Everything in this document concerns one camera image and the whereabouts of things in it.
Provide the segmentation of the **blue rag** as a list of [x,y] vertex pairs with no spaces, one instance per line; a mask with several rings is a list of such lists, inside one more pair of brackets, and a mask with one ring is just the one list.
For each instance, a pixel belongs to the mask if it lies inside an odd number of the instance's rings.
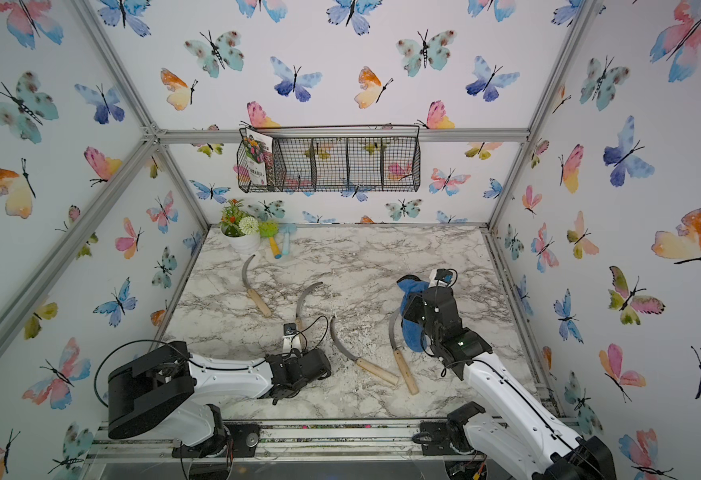
[[422,294],[429,288],[429,284],[423,281],[419,287],[400,287],[404,292],[400,314],[402,317],[402,332],[404,340],[410,350],[417,353],[425,351],[424,333],[421,322],[423,321],[423,298]]

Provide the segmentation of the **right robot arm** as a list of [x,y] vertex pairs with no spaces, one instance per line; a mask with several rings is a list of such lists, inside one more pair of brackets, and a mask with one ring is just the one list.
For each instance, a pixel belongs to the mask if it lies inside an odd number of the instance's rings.
[[611,450],[556,418],[512,374],[487,340],[464,326],[453,286],[458,273],[437,269],[430,280],[405,275],[400,318],[408,346],[440,360],[480,399],[448,416],[452,446],[478,451],[514,479],[614,479]]

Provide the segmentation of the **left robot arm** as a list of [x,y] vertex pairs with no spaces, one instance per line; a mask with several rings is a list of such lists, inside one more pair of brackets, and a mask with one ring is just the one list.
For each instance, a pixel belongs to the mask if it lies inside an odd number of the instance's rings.
[[222,395],[277,404],[330,376],[330,360],[318,348],[240,361],[196,355],[184,341],[162,342],[108,374],[108,438],[154,432],[197,446],[222,429],[220,409],[202,400]]

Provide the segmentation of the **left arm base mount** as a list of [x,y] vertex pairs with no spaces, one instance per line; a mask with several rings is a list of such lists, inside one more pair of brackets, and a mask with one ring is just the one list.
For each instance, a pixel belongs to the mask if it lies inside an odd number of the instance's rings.
[[218,410],[212,410],[212,419],[214,430],[211,438],[196,446],[179,445],[172,450],[172,458],[254,458],[260,443],[260,424],[224,422]]

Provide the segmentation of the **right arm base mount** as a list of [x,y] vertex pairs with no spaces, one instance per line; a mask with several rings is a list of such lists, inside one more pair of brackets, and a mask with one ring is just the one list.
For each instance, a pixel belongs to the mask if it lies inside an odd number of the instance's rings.
[[442,420],[422,421],[419,430],[411,437],[420,446],[424,456],[478,456],[486,454],[470,444],[466,428],[472,421],[494,420],[477,402],[470,401],[452,411]]

